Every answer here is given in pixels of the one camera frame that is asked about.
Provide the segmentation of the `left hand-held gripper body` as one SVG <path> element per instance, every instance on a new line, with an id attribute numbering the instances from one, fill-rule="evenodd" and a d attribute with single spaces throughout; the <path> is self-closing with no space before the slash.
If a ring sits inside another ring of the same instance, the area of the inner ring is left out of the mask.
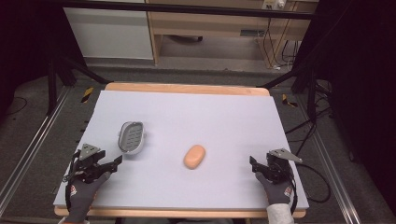
<path id="1" fill-rule="evenodd" d="M 63 182 L 77 178 L 85 183 L 92 183 L 106 172 L 106 164 L 99 164 L 97 158 L 101 148 L 83 144 L 72 157 L 69 172 L 64 176 Z"/>

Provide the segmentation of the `person's left hand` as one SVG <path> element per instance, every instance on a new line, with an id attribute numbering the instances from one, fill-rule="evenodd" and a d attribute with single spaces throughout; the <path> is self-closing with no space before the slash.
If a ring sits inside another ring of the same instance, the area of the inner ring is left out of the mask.
<path id="1" fill-rule="evenodd" d="M 96 192 L 110 176 L 110 172 L 105 172 L 96 181 L 90 184 L 76 180 L 70 189 L 69 215 L 64 220 L 71 222 L 84 221 L 90 211 Z"/>

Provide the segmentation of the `black curtain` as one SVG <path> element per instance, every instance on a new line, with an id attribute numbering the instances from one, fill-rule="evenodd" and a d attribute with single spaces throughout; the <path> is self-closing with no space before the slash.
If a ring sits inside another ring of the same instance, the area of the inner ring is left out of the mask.
<path id="1" fill-rule="evenodd" d="M 85 63 L 62 7 L 40 0 L 0 0 L 0 116 L 17 87 L 48 74 L 52 49 Z"/>
<path id="2" fill-rule="evenodd" d="M 318 0 L 297 56 L 328 35 L 318 78 L 352 150 L 396 216 L 396 0 Z"/>

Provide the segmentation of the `yellow black tape marker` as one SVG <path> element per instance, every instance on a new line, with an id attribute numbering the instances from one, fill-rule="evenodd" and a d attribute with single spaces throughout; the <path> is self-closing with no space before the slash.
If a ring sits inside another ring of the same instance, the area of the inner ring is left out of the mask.
<path id="1" fill-rule="evenodd" d="M 297 104 L 297 103 L 290 102 L 290 101 L 288 100 L 287 94 L 282 94 L 282 104 L 283 104 L 283 105 L 289 105 L 289 106 L 292 106 L 292 107 L 298 107 L 298 104 Z"/>
<path id="2" fill-rule="evenodd" d="M 93 91 L 93 87 L 89 87 L 89 88 L 87 88 L 87 89 L 84 91 L 83 97 L 81 98 L 81 102 L 82 102 L 82 103 L 88 102 L 88 100 L 89 100 L 89 98 L 90 98 L 90 96 L 91 96 L 91 94 L 92 94 L 92 91 Z"/>

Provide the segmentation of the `person's right hand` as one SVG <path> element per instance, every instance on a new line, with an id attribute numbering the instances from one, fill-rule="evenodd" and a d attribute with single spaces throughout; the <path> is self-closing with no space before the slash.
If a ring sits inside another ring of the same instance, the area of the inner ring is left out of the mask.
<path id="1" fill-rule="evenodd" d="M 289 181 L 275 184 L 267 180 L 262 173 L 256 173 L 255 176 L 264 187 L 269 205 L 290 203 L 290 196 L 293 192 L 293 188 Z"/>

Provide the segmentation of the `orange soap bar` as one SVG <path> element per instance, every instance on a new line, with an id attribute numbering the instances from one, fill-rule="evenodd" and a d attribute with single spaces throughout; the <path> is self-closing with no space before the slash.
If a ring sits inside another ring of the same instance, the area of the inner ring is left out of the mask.
<path id="1" fill-rule="evenodd" d="M 185 154 L 183 163 L 189 169 L 197 168 L 205 157 L 205 148 L 201 145 L 192 146 Z"/>

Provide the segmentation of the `metal floor rail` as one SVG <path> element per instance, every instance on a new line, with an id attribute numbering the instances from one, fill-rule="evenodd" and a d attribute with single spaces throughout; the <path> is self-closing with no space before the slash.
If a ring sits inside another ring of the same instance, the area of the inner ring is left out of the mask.
<path id="1" fill-rule="evenodd" d="M 311 129 L 308 145 L 301 145 L 300 154 L 304 164 L 316 169 L 324 179 L 325 196 L 328 200 L 314 205 L 326 205 L 330 217 L 340 215 L 343 224 L 363 224 L 356 204 L 352 200 L 352 177 L 358 173 L 355 163 L 349 160 L 349 150 L 338 132 L 327 98 L 315 96 L 316 123 L 308 123 Z"/>
<path id="2" fill-rule="evenodd" d="M 55 97 L 55 106 L 43 119 L 28 147 L 24 150 L 19 162 L 12 170 L 6 184 L 0 189 L 0 217 L 5 213 L 17 188 L 34 160 L 36 153 L 42 146 L 53 123 L 62 110 L 64 102 L 67 100 L 71 90 L 71 87 L 62 87 L 60 95 Z"/>

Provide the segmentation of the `wooden desk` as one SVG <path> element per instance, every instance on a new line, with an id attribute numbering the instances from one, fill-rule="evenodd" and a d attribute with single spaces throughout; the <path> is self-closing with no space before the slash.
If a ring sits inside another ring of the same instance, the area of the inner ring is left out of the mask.
<path id="1" fill-rule="evenodd" d="M 235 7 L 238 9 L 262 9 L 263 0 L 145 0 L 149 4 L 175 4 L 187 6 Z M 279 11 L 316 11 L 319 0 L 286 0 Z M 155 62 L 159 61 L 163 37 L 179 36 L 252 36 L 267 67 L 280 64 L 281 50 L 288 41 L 304 39 L 308 20 L 267 19 L 256 17 L 221 16 L 186 13 L 150 12 L 148 25 Z"/>

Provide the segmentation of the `grey soap dish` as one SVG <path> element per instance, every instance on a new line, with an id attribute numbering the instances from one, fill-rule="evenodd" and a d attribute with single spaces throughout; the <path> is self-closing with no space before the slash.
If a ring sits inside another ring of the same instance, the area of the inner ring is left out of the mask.
<path id="1" fill-rule="evenodd" d="M 123 153 L 135 155 L 142 150 L 145 137 L 145 128 L 142 122 L 128 121 L 121 126 L 118 146 Z"/>

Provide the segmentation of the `white power strip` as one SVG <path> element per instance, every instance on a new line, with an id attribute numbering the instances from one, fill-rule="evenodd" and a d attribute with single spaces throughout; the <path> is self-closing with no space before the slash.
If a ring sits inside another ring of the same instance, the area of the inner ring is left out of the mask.
<path id="1" fill-rule="evenodd" d="M 282 10 L 286 5 L 286 0 L 263 0 L 262 9 Z"/>

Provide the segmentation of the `black frame bar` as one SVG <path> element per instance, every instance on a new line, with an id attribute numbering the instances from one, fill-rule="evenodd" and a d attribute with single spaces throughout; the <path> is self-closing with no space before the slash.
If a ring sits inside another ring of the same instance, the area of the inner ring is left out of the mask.
<path id="1" fill-rule="evenodd" d="M 167 4 L 125 3 L 92 0 L 56 0 L 62 7 L 76 7 L 89 9 L 112 9 L 128 11 L 147 11 L 163 13 L 187 13 L 221 16 L 239 16 L 256 18 L 277 18 L 293 20 L 313 20 L 318 17 L 316 13 L 278 11 L 264 9 L 238 9 L 234 7 L 204 7 Z"/>

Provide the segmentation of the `white cabinet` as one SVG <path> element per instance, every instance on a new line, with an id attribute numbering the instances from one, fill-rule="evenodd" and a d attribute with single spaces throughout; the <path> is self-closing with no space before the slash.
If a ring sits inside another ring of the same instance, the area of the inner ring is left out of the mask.
<path id="1" fill-rule="evenodd" d="M 84 57 L 152 60 L 145 12 L 65 7 Z"/>

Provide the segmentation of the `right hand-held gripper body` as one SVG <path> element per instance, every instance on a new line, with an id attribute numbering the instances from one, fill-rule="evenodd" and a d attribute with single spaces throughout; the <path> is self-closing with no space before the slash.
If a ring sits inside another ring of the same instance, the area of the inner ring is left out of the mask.
<path id="1" fill-rule="evenodd" d="M 274 155 L 275 160 L 271 164 L 267 162 L 268 169 L 264 176 L 267 180 L 276 184 L 288 180 L 289 177 L 293 175 L 290 168 L 290 161 L 298 163 L 303 162 L 301 158 L 292 154 L 285 148 L 270 150 L 268 153 Z"/>

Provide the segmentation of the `black metal stand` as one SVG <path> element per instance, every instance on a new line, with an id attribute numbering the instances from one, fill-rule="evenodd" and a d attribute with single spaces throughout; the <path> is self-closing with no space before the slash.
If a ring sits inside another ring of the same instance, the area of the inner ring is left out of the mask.
<path id="1" fill-rule="evenodd" d="M 57 106 L 57 77 L 65 86 L 73 86 L 77 80 L 72 70 L 78 70 L 83 75 L 90 77 L 100 84 L 111 83 L 111 80 L 96 75 L 86 66 L 77 63 L 66 56 L 53 56 L 48 63 L 48 88 L 49 88 L 49 107 L 47 114 L 50 115 Z"/>
<path id="2" fill-rule="evenodd" d="M 281 77 L 278 77 L 266 84 L 260 85 L 260 88 L 269 90 L 275 85 L 280 84 L 291 77 L 296 77 L 294 83 L 292 84 L 291 90 L 294 93 L 302 93 L 305 88 L 308 88 L 306 113 L 308 118 L 313 123 L 316 123 L 317 115 L 315 109 L 315 93 L 317 70 L 318 68 L 313 64 L 301 64 Z"/>

